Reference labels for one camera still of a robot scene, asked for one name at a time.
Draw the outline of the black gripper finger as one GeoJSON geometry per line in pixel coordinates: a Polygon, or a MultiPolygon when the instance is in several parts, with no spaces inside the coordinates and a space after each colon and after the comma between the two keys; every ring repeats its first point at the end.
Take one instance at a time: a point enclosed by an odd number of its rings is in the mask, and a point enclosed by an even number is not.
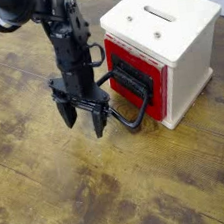
{"type": "Polygon", "coordinates": [[[107,104],[96,105],[92,110],[94,130],[96,131],[96,136],[101,138],[103,136],[103,131],[107,125],[107,119],[110,115],[110,108],[107,104]]]}
{"type": "Polygon", "coordinates": [[[66,126],[72,129],[77,120],[77,111],[75,110],[72,101],[57,100],[56,105],[66,126]]]}

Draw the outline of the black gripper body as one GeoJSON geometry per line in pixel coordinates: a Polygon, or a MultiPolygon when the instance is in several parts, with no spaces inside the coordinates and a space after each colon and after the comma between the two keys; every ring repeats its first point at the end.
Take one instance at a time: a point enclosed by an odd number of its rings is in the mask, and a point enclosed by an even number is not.
{"type": "Polygon", "coordinates": [[[104,62],[104,51],[98,43],[88,43],[88,26],[76,30],[67,22],[53,24],[47,34],[61,72],[61,78],[49,81],[55,102],[69,100],[75,110],[89,111],[96,105],[108,105],[109,95],[94,81],[94,69],[104,62]]]}

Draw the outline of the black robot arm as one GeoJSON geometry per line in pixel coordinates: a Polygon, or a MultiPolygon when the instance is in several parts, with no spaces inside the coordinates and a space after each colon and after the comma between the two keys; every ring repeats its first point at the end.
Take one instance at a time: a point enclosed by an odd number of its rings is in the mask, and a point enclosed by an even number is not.
{"type": "Polygon", "coordinates": [[[55,50],[60,78],[51,79],[52,98],[65,124],[72,128],[77,109],[90,111],[96,136],[107,125],[109,95],[94,81],[89,24],[76,0],[0,0],[0,32],[15,32],[28,21],[39,23],[55,50]]]}

